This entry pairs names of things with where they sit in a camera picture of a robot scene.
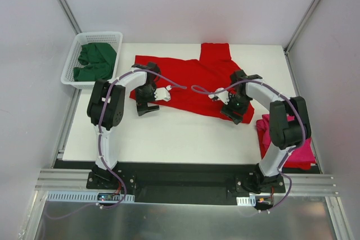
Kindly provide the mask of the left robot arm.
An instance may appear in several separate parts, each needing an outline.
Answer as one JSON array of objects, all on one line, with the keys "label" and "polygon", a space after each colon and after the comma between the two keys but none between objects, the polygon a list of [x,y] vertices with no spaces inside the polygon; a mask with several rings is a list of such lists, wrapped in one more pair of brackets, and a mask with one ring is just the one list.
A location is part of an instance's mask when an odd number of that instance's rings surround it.
[{"label": "left robot arm", "polygon": [[161,74],[157,64],[135,64],[131,70],[113,82],[99,79],[95,82],[87,115],[97,136],[98,158],[89,173],[88,189],[115,189],[121,187],[119,175],[114,171],[118,164],[119,142],[113,132],[124,115],[125,97],[135,91],[138,116],[160,109],[158,105],[149,106],[156,101],[156,82]]}]

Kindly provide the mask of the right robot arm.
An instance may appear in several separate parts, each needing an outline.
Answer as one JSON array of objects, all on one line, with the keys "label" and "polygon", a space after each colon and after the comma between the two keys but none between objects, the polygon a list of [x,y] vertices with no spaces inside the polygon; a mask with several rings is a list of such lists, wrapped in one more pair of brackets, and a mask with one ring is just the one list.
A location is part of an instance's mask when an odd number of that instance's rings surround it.
[{"label": "right robot arm", "polygon": [[311,136],[306,101],[301,96],[287,98],[266,84],[261,76],[248,76],[243,70],[231,74],[230,80],[235,92],[228,95],[222,114],[235,124],[243,123],[244,113],[253,99],[269,111],[269,149],[252,174],[241,180],[242,189],[260,194],[280,181],[287,159]]}]

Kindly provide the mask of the white plastic basket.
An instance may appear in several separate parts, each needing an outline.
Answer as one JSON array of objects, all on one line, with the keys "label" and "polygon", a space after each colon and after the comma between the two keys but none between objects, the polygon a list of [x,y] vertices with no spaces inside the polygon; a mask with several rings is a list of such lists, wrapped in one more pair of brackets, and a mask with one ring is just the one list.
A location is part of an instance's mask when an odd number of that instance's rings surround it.
[{"label": "white plastic basket", "polygon": [[118,31],[76,35],[61,75],[62,84],[91,89],[98,79],[115,78],[122,41],[123,34]]}]

